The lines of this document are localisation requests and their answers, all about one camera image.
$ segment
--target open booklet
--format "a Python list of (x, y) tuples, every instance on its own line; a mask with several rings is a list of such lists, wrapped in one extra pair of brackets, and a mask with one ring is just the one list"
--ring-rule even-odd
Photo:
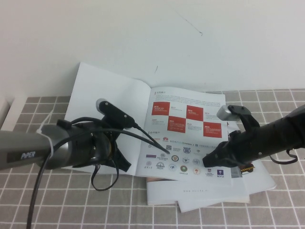
[[(102, 119), (95, 102), (106, 99), (133, 117), (170, 154), (136, 138), (120, 135), (118, 148), (132, 164), (127, 174), (175, 180), (200, 180), (231, 185), (225, 167), (205, 168), (202, 158), (227, 141), (226, 122), (216, 113), (225, 104), (222, 94), (206, 94), (172, 87), (150, 88), (142, 81), (81, 63), (65, 119), (82, 116)], [(142, 135), (136, 129), (129, 131)], [(93, 167), (76, 170), (92, 172)], [(115, 174), (101, 167), (100, 173)]]

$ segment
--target paper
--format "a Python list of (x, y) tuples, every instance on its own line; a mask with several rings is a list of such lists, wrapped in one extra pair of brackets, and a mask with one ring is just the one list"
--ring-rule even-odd
[[(230, 133), (235, 130), (239, 130), (236, 123), (228, 122), (228, 132)], [(162, 203), (161, 199), (166, 201), (168, 198), (172, 201), (177, 200), (181, 212), (185, 212), (220, 202), (248, 203), (249, 194), (275, 187), (275, 182), (268, 174), (262, 162), (256, 160), (253, 162), (253, 165), (255, 167), (253, 172), (243, 173), (242, 178), (235, 176), (235, 172), (232, 172), (232, 177), (236, 177), (232, 179), (232, 187), (219, 188), (208, 186), (210, 190), (214, 190), (212, 192), (201, 192), (199, 194), (191, 192), (190, 195), (187, 195), (188, 193), (181, 194), (181, 190), (183, 190), (184, 187), (193, 187), (194, 190), (198, 190), (203, 185), (194, 183), (188, 184), (182, 181), (172, 181), (172, 183), (169, 181), (149, 182), (147, 183), (148, 204), (154, 205), (156, 203)], [(165, 192), (171, 194), (163, 197)]]
[(227, 123), (216, 116), (224, 104), (222, 94), (152, 88), (145, 131), (170, 155), (142, 143), (136, 175), (231, 186), (230, 168), (205, 168), (202, 162), (228, 140)]
[[(139, 126), (144, 126), (150, 90), (142, 81), (81, 63), (65, 119), (71, 121), (84, 116), (102, 119), (103, 115), (97, 111), (95, 103), (103, 98), (133, 117)], [(134, 128), (129, 131), (142, 136), (142, 133)], [(117, 144), (124, 157), (132, 164), (127, 174), (135, 175), (141, 141), (120, 135)], [(84, 172), (93, 172), (93, 169), (93, 166), (74, 168)], [(99, 173), (116, 174), (116, 170), (101, 166)]]

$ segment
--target red graphic block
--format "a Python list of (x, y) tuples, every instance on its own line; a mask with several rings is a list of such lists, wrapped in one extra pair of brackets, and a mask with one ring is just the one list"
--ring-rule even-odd
[(186, 119), (174, 116), (168, 117), (167, 130), (185, 133)]
[(203, 108), (187, 105), (186, 106), (186, 118), (202, 122), (203, 121)]
[(170, 102), (154, 102), (152, 106), (152, 115), (169, 115)]
[(222, 137), (220, 123), (203, 123), (203, 135), (205, 137)]

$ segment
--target checkered tablecloth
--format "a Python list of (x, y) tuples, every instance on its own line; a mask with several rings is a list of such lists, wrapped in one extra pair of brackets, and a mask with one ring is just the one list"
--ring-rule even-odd
[[(279, 119), (305, 104), (305, 90), (214, 92), (228, 104), (244, 105), (261, 124)], [(69, 97), (28, 98), (14, 131), (34, 132), (49, 112), (48, 125), (65, 116)], [(177, 205), (147, 206), (144, 178), (120, 176), (111, 190), (95, 191), (90, 174), (72, 170), (46, 171), (36, 201), (35, 229), (305, 229), (305, 150), (300, 160), (280, 166), (263, 164), (277, 187), (251, 195), (250, 204), (220, 203), (181, 213)], [(279, 160), (286, 160), (281, 152)], [(0, 171), (0, 228), (25, 228), (28, 205), (39, 168), (36, 165)], [(105, 187), (113, 176), (97, 175)]]

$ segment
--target stacked papers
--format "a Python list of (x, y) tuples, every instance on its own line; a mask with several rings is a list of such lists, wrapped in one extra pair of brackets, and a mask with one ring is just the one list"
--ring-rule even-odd
[[(235, 122), (228, 123), (228, 132), (239, 130)], [(204, 182), (184, 182), (147, 178), (148, 205), (178, 202), (181, 212), (207, 207), (221, 202), (249, 203), (249, 195), (275, 188), (276, 184), (260, 160), (249, 168), (231, 168), (232, 185), (222, 187)]]

